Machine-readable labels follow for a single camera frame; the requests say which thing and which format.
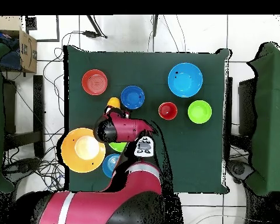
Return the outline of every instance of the lime green bowl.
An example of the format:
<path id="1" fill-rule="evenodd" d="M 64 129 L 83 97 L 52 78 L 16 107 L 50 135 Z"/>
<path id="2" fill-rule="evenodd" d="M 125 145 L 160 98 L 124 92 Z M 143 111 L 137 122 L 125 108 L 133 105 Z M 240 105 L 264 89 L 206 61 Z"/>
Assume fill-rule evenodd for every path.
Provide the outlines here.
<path id="1" fill-rule="evenodd" d="M 196 100 L 192 102 L 188 108 L 188 116 L 190 120 L 196 124 L 207 122 L 212 115 L 211 106 L 204 100 Z"/>
<path id="2" fill-rule="evenodd" d="M 110 142 L 109 145 L 117 152 L 122 152 L 124 147 L 127 143 L 126 142 Z"/>

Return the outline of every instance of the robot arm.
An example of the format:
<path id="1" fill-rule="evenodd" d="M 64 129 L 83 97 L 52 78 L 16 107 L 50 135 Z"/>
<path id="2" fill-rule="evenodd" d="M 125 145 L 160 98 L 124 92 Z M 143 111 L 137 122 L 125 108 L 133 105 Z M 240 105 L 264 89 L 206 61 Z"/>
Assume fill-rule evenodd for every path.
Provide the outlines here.
<path id="1" fill-rule="evenodd" d="M 182 224 L 180 201 L 173 194 L 167 156 L 163 162 L 163 167 L 164 164 L 169 165 L 164 169 L 163 181 L 167 184 L 161 187 L 162 173 L 156 157 L 155 139 L 160 139 L 162 133 L 156 127 L 144 120 L 130 119 L 129 112 L 120 110 L 118 99 L 109 101 L 94 127 L 94 137 L 99 142 L 127 142 L 127 145 L 117 161 L 108 187 L 101 192 L 33 192 L 24 195 L 17 202 L 13 214 L 15 222 L 170 224 L 168 217 L 171 217 L 173 222 Z M 165 147 L 163 138 L 157 144 Z M 164 200 L 171 204 L 164 207 Z"/>

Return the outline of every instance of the red bowl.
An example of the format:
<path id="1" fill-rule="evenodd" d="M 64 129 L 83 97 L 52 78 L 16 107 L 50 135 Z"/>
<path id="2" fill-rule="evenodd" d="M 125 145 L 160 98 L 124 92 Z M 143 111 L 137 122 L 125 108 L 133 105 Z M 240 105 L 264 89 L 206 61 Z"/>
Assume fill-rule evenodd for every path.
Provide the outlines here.
<path id="1" fill-rule="evenodd" d="M 177 115 L 177 107 L 172 102 L 164 102 L 159 106 L 159 115 L 165 120 L 172 120 Z"/>
<path id="2" fill-rule="evenodd" d="M 98 69 L 87 71 L 82 78 L 82 87 L 90 95 L 100 95 L 104 93 L 107 84 L 106 75 Z"/>

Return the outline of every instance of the bowl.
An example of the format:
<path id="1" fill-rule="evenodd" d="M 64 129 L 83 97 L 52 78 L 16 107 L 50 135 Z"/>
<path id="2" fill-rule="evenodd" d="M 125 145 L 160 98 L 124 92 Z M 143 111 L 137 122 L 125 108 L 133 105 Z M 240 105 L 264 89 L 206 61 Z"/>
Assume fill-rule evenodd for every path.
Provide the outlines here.
<path id="1" fill-rule="evenodd" d="M 126 146 L 126 142 L 110 142 L 109 146 L 117 152 L 122 152 Z"/>
<path id="2" fill-rule="evenodd" d="M 87 71 L 82 78 L 82 87 L 90 95 L 100 95 L 107 88 L 107 77 L 98 69 Z"/>
<path id="3" fill-rule="evenodd" d="M 191 97 L 201 89 L 202 73 L 191 63 L 181 63 L 172 68 L 168 75 L 168 86 L 179 97 Z"/>
<path id="4" fill-rule="evenodd" d="M 121 102 L 128 109 L 137 109 L 144 103 L 144 92 L 140 87 L 128 86 L 121 92 Z"/>
<path id="5" fill-rule="evenodd" d="M 172 102 L 164 102 L 159 106 L 159 115 L 165 120 L 172 120 L 177 115 L 177 107 Z"/>
<path id="6" fill-rule="evenodd" d="M 112 178 L 113 170 L 116 166 L 117 160 L 119 159 L 120 155 L 119 154 L 110 154 L 106 156 L 106 158 L 103 161 L 102 168 L 104 174 Z"/>
<path id="7" fill-rule="evenodd" d="M 207 122 L 212 115 L 211 106 L 204 100 L 196 100 L 189 105 L 188 116 L 196 124 Z"/>
<path id="8" fill-rule="evenodd" d="M 94 138 L 92 129 L 74 129 L 61 144 L 63 162 L 77 173 L 88 173 L 98 168 L 105 153 L 105 145 Z"/>

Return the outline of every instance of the small blue bowl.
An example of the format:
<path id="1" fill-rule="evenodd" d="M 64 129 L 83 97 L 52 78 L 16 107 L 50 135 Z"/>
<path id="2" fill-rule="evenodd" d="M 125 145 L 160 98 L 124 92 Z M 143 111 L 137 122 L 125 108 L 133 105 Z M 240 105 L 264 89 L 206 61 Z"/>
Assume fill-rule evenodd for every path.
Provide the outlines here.
<path id="1" fill-rule="evenodd" d="M 168 85 L 172 93 L 179 97 L 191 97 L 202 86 L 202 73 L 191 63 L 181 63 L 172 68 L 168 75 Z"/>
<path id="2" fill-rule="evenodd" d="M 112 178 L 113 170 L 119 157 L 119 154 L 110 154 L 104 159 L 102 167 L 107 177 Z"/>
<path id="3" fill-rule="evenodd" d="M 144 103 L 144 92 L 140 87 L 128 86 L 121 92 L 121 102 L 128 109 L 137 109 Z"/>

